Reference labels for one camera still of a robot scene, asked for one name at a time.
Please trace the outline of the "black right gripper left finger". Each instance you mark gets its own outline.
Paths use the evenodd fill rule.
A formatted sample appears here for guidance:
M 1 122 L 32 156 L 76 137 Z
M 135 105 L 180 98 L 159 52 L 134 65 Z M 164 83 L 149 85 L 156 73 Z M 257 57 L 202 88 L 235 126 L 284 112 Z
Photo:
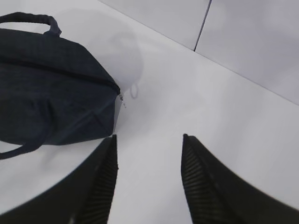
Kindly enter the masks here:
M 106 224 L 118 173 L 117 137 L 105 138 L 68 176 L 0 216 L 2 224 Z

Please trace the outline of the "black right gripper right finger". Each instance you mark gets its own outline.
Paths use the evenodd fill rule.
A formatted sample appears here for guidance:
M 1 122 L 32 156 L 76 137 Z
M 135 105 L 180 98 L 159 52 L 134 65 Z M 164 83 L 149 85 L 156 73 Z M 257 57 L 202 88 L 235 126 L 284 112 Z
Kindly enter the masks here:
M 184 134 L 181 178 L 194 224 L 297 224 L 299 211 L 232 172 L 196 137 Z

